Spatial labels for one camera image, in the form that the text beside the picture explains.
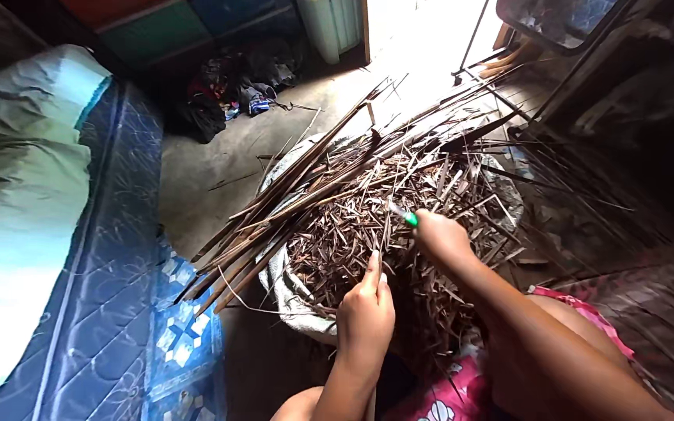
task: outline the metal pole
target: metal pole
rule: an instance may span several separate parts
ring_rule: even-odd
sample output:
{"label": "metal pole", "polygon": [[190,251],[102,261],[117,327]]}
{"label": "metal pole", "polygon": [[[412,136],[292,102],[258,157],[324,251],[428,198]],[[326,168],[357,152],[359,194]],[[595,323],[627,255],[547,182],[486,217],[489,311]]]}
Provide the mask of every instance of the metal pole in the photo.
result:
{"label": "metal pole", "polygon": [[473,31],[473,36],[470,38],[470,43],[467,44],[467,50],[464,52],[464,57],[462,57],[462,64],[459,65],[459,72],[462,73],[464,70],[464,62],[467,60],[467,55],[470,53],[470,48],[473,46],[473,41],[475,40],[475,35],[477,35],[477,30],[480,28],[480,23],[482,22],[482,16],[485,14],[485,9],[488,8],[489,0],[485,0],[485,3],[482,5],[482,10],[480,11],[480,17],[478,17],[478,22],[475,24],[475,30]]}

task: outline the knee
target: knee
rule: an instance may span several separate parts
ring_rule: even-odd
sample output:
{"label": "knee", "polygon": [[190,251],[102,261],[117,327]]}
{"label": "knee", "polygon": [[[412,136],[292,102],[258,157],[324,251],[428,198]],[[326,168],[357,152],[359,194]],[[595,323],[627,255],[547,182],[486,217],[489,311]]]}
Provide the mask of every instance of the knee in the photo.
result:
{"label": "knee", "polygon": [[323,389],[323,386],[312,387],[291,396],[277,410],[271,421],[309,421]]}

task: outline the clothing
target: clothing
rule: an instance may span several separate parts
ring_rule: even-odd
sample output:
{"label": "clothing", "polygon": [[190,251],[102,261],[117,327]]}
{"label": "clothing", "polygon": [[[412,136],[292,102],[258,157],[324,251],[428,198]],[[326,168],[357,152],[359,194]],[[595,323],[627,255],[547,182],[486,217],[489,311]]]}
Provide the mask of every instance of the clothing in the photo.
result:
{"label": "clothing", "polygon": [[[532,286],[530,294],[543,295],[564,302],[578,311],[587,320],[599,327],[615,343],[626,358],[633,358],[633,350],[618,337],[613,325],[599,311],[586,302],[548,288]],[[443,378],[420,393],[414,394],[399,406],[392,408],[383,417],[389,421],[472,421],[481,414],[493,420],[514,419],[490,399],[488,381],[479,367],[485,356],[483,346],[473,344],[467,337],[466,344],[447,369],[448,378]]]}

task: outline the person's right hand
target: person's right hand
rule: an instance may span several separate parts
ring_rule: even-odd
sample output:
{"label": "person's right hand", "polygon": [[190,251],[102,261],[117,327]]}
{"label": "person's right hand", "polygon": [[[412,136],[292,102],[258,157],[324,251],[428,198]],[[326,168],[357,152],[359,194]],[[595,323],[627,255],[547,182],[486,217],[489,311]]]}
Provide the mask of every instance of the person's right hand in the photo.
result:
{"label": "person's right hand", "polygon": [[420,251],[441,268],[452,266],[460,258],[476,258],[470,248],[467,230],[456,221],[426,209],[415,212],[418,227],[413,233]]}

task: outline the person's left hand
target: person's left hand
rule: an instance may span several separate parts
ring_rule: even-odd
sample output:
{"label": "person's left hand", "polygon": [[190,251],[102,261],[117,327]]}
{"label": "person's left hand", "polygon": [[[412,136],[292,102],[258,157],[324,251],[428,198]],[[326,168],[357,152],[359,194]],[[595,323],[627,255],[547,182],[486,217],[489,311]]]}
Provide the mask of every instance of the person's left hand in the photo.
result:
{"label": "person's left hand", "polygon": [[379,252],[337,311],[337,358],[353,372],[378,375],[394,331],[394,303]]}

